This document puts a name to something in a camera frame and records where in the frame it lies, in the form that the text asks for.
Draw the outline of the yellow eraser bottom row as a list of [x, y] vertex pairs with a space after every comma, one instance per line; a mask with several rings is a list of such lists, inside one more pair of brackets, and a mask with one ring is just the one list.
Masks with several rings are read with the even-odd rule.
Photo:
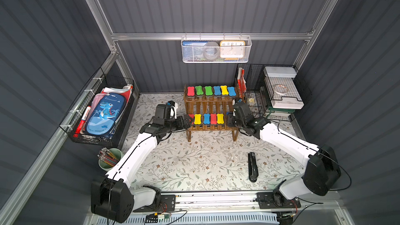
[[217, 114], [217, 124], [223, 125], [225, 123], [224, 114]]
[[195, 114], [195, 115], [194, 115], [194, 124], [195, 124], [196, 126], [202, 124], [202, 115], [201, 115], [201, 114]]

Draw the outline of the light blue eraser bottom row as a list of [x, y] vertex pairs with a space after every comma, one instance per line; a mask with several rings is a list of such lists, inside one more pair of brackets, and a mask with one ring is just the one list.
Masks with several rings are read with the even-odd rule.
[[204, 125], [210, 125], [210, 114], [204, 114], [203, 116], [203, 124]]

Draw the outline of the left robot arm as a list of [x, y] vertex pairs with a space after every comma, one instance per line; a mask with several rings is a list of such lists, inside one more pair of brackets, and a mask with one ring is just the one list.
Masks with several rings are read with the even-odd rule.
[[159, 104], [150, 122], [144, 124], [139, 135], [121, 160], [104, 177], [91, 184], [91, 212], [108, 221], [125, 222], [134, 210], [147, 207], [157, 211], [161, 207], [161, 191], [153, 186], [131, 190], [131, 184], [143, 162], [158, 144], [174, 132], [185, 132], [194, 124], [188, 114], [177, 115], [177, 103]]

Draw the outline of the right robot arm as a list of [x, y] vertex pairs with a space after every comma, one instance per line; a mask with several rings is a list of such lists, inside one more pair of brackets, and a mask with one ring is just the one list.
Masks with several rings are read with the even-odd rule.
[[233, 112], [228, 115], [228, 124], [247, 136], [273, 144], [305, 167], [303, 174], [282, 181], [273, 190], [273, 200], [277, 206], [308, 193], [325, 196], [341, 177], [332, 147], [306, 142], [281, 130], [266, 117], [254, 117], [245, 102], [233, 105]]

